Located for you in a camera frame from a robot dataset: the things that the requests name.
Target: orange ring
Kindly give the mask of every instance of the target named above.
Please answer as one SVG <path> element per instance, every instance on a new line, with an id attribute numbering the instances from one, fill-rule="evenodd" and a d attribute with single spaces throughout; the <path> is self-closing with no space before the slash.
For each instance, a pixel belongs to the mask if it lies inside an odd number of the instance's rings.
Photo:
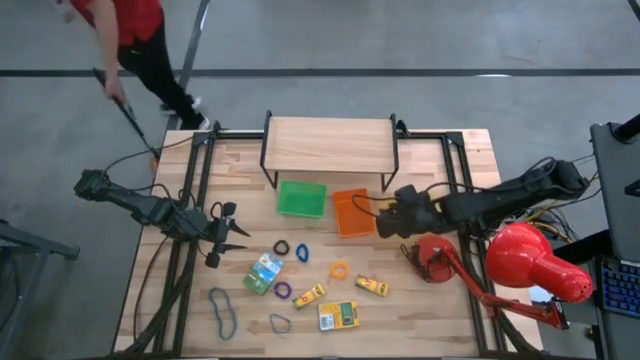
<path id="1" fill-rule="evenodd" d="M 349 271 L 349 265 L 347 265 L 347 263 L 342 260 L 334 262 L 333 264 L 331 264 L 331 267 L 329 268 L 329 273 L 331 273 L 331 277 L 334 277 L 336 279 L 346 278 L 348 271 Z"/>

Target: concrete floor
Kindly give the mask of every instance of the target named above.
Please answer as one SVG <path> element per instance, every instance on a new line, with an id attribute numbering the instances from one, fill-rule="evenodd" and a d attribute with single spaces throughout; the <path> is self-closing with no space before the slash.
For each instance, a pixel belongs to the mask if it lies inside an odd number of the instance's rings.
<path id="1" fill-rule="evenodd" d="M 164 3 L 179 68 L 200 2 Z M 638 67 L 639 26 L 624 0 L 214 0 L 195 67 Z M 0 69 L 99 65 L 86 25 L 63 24 L 46 1 L 1 2 L 0 42 Z M 136 79 L 124 84 L 147 137 L 160 144 L 166 119 L 158 101 Z M 395 112 L 412 128 L 488 128 L 504 179 L 544 156 L 589 154 L 589 125 L 638 112 L 635 77 L 192 79 L 189 91 L 233 129 L 259 128 L 266 109 Z M 82 169 L 142 146 L 92 78 L 0 78 L 0 125 L 0 218 L 82 248 L 75 263 L 48 264 L 16 358 L 107 354 L 140 226 L 113 205 L 74 197 L 72 187 Z M 121 164 L 112 179 L 149 184 L 148 160 Z M 591 175 L 593 163 L 581 169 Z M 606 226 L 599 197 L 566 214 L 581 235 Z M 542 334 L 555 354 L 594 357 L 580 328 Z"/>

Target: green box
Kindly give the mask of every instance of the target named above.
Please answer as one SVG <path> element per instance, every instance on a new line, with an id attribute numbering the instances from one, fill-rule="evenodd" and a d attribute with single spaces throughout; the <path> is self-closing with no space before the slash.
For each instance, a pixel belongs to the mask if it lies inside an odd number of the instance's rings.
<path id="1" fill-rule="evenodd" d="M 283 181 L 278 196 L 277 210 L 283 215 L 321 218 L 324 216 L 326 198 L 327 185 Z"/>

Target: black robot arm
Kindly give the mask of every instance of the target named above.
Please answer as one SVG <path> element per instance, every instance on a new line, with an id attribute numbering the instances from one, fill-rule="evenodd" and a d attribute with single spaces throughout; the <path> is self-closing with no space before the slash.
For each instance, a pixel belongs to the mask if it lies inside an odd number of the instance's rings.
<path id="1" fill-rule="evenodd" d="M 376 225 L 383 238 L 461 229 L 481 237 L 520 210 L 548 199 L 577 199 L 588 186 L 589 181 L 580 176 L 573 163 L 554 159 L 495 187 L 435 200 L 429 196 L 429 189 L 417 192 L 413 185 L 407 185 L 394 193 L 396 202 L 380 212 Z"/>
<path id="2" fill-rule="evenodd" d="M 138 223 L 156 226 L 164 234 L 177 240 L 206 240 L 214 243 L 214 251 L 207 255 L 206 264 L 209 267 L 218 267 L 219 254 L 224 254 L 227 250 L 246 248 L 225 244 L 229 231 L 249 236 L 235 223 L 235 203 L 222 204 L 220 217 L 214 217 L 209 221 L 198 209 L 181 208 L 178 200 L 140 195 L 114 184 L 102 170 L 84 170 L 74 191 L 85 200 L 107 201 L 127 209 Z"/>

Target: blue rubber band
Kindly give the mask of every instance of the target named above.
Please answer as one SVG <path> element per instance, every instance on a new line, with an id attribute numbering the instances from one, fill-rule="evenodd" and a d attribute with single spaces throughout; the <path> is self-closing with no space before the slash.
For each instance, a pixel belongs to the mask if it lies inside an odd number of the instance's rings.
<path id="1" fill-rule="evenodd" d="M 280 320 L 283 320 L 287 323 L 287 330 L 278 330 L 276 328 L 276 325 L 273 323 L 273 318 L 278 318 Z M 274 333 L 276 334 L 288 334 L 291 332 L 291 327 L 293 327 L 293 324 L 291 324 L 291 320 L 287 319 L 286 317 L 280 315 L 280 314 L 271 314 L 269 315 L 269 322 L 271 323 L 271 329 L 273 330 Z"/>
<path id="2" fill-rule="evenodd" d="M 224 337 L 224 335 L 222 335 L 222 318 L 220 318 L 218 305 L 213 300 L 213 292 L 216 290 L 220 291 L 224 295 L 225 299 L 227 300 L 227 308 L 231 313 L 231 322 L 233 323 L 233 330 L 231 330 L 231 334 L 228 337 Z M 213 288 L 209 290 L 209 301 L 211 301 L 211 303 L 213 304 L 213 312 L 216 315 L 216 319 L 218 319 L 218 336 L 220 336 L 220 339 L 222 340 L 230 340 L 233 337 L 233 335 L 236 333 L 236 329 L 238 328 L 238 319 L 236 319 L 236 312 L 233 311 L 233 308 L 231 307 L 231 300 L 229 300 L 229 294 L 227 294 L 226 291 L 220 288 Z"/>
<path id="3" fill-rule="evenodd" d="M 304 257 L 300 255 L 300 250 L 304 250 Z M 303 263 L 306 263 L 307 261 L 309 261 L 309 248 L 307 247 L 307 245 L 305 244 L 298 245 L 298 247 L 296 248 L 296 256 L 298 257 L 298 260 L 300 260 Z"/>

